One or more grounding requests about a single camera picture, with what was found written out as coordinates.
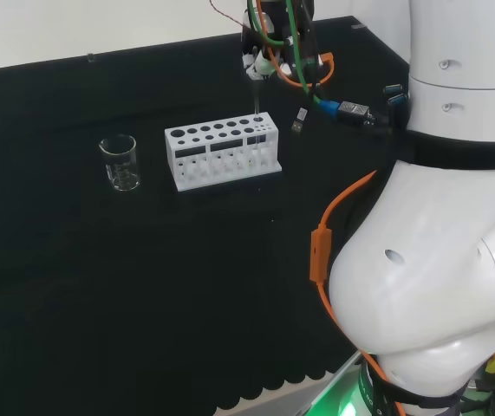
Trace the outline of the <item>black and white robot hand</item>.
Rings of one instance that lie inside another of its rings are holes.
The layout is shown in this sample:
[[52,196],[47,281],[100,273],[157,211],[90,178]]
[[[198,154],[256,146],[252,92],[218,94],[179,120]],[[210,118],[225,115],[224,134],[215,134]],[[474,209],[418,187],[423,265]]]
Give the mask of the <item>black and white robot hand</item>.
[[[313,1],[249,1],[243,16],[242,63],[253,81],[276,73],[291,86],[310,85],[323,61],[316,40]],[[290,23],[294,22],[304,81],[298,77]]]

